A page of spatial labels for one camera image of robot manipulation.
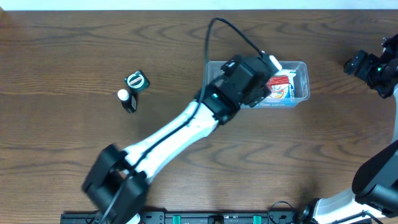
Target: brown tabletop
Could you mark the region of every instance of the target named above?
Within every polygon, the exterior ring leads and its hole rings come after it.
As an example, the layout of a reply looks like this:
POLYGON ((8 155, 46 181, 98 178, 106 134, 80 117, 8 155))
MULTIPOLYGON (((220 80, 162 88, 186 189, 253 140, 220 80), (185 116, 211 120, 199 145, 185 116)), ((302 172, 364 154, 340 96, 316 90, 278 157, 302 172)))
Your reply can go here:
MULTIPOLYGON (((6 12, 0 22, 0 223, 59 223, 94 210, 80 186, 99 152, 146 138, 200 88, 212 17, 229 19, 279 60, 308 66, 294 109, 241 110, 156 177, 147 204, 171 211, 266 210, 351 187, 391 141, 395 102, 343 73, 359 49, 380 55, 397 11, 6 12), (138 111, 116 98, 142 69, 138 111)), ((223 24, 212 60, 254 54, 223 24)))

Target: white wall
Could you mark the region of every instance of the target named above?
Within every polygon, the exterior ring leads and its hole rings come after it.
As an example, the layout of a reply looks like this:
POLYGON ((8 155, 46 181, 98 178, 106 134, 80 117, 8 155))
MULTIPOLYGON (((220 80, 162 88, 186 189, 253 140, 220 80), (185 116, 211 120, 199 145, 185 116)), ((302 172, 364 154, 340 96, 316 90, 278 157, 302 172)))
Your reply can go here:
POLYGON ((398 9, 398 0, 0 0, 4 10, 398 9))

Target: clear plastic container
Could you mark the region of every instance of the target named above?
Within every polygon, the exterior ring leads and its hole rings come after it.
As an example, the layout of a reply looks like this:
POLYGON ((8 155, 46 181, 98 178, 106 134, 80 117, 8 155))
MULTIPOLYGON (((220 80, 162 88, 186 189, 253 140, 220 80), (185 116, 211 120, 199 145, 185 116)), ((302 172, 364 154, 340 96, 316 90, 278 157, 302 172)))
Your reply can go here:
MULTIPOLYGON (((212 61, 207 64, 207 81, 221 75, 221 66, 225 62, 212 61)), ((264 99, 252 108, 293 108, 301 101, 310 98, 310 82, 308 80, 308 70, 304 62, 279 62, 283 69, 296 70, 296 76, 293 78, 295 88, 295 98, 282 99, 264 99)))

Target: teal green strip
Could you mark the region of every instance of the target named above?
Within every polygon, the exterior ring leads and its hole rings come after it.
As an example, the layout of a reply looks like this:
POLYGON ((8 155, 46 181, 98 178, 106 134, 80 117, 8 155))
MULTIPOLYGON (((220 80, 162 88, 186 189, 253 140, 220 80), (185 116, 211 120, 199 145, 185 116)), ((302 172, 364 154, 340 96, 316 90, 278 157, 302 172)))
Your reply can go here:
POLYGON ((181 224, 181 216, 173 215, 173 224, 181 224))
POLYGON ((261 216, 253 215, 253 224, 261 224, 261 216))

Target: black bottle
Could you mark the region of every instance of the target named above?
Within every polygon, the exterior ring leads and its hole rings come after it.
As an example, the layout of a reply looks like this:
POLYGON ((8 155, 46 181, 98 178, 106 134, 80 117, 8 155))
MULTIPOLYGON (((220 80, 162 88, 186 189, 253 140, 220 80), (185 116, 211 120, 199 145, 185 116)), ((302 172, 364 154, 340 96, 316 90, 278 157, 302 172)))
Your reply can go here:
POLYGON ((119 90, 118 91, 118 98, 121 100, 123 108, 128 113, 136 112, 136 110, 137 110, 137 100, 127 90, 125 90, 125 89, 119 90))

